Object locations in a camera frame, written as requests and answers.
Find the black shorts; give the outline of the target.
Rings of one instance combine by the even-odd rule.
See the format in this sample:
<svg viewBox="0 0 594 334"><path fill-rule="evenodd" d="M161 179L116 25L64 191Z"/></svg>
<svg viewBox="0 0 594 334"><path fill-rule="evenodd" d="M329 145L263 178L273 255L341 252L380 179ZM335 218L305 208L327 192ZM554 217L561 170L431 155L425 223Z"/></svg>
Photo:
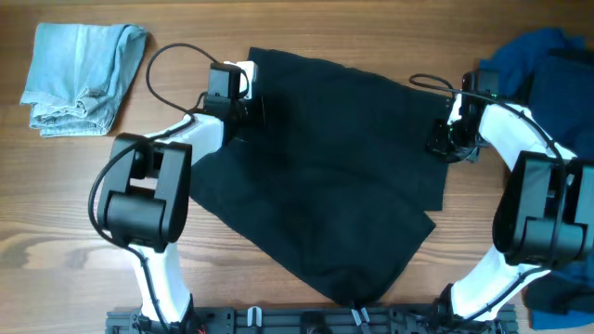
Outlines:
<svg viewBox="0 0 594 334"><path fill-rule="evenodd" d="M264 122L194 164L190 196L338 304L378 300L432 233L446 97L254 47Z"/></svg>

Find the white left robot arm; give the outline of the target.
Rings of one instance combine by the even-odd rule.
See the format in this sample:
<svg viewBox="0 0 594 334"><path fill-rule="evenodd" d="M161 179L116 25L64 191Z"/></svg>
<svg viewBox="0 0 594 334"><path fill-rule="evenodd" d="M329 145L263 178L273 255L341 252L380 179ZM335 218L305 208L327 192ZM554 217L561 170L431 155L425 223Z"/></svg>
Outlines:
<svg viewBox="0 0 594 334"><path fill-rule="evenodd" d="M92 226L133 262L142 304L133 328L145 333L199 329L177 241L188 214L191 167L227 144L248 120L257 65L214 62L198 106L151 135L118 135L89 195Z"/></svg>

